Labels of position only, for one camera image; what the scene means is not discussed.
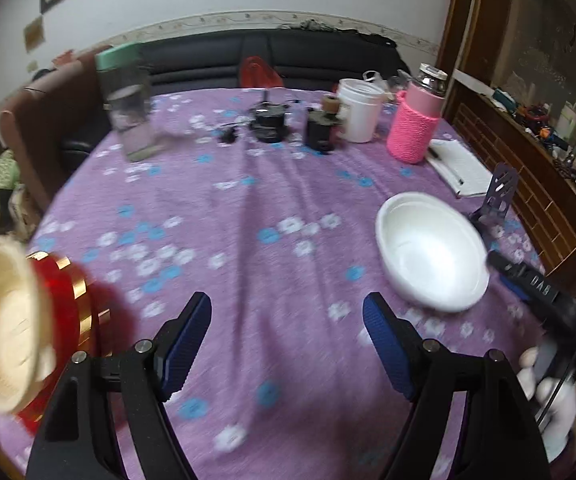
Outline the white gloved right hand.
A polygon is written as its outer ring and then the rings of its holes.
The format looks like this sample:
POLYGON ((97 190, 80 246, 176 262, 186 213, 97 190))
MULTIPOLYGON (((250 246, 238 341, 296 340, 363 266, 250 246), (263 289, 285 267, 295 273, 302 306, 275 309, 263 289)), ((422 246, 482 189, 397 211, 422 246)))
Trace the white gloved right hand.
POLYGON ((538 347, 527 348, 519 358, 517 374, 524 395, 544 408, 545 415, 538 424, 548 461, 553 463, 565 451, 569 434, 576 420, 576 384, 566 378, 540 376, 545 360, 538 347))

